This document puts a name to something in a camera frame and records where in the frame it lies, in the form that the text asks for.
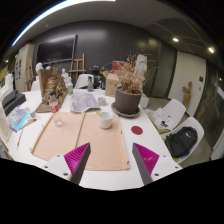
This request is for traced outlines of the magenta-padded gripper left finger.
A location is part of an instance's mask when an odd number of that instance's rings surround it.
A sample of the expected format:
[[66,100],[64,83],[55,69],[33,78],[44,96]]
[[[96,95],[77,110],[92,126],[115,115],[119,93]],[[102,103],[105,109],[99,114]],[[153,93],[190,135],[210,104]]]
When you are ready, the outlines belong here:
[[42,166],[42,169],[78,185],[90,154],[90,144],[86,143],[65,155],[55,155]]

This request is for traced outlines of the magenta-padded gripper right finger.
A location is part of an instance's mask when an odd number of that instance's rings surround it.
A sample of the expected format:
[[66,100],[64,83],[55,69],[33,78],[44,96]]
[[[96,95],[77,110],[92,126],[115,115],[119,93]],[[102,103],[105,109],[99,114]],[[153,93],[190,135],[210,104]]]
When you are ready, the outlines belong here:
[[132,153],[144,185],[181,170],[169,156],[159,155],[140,144],[133,144]]

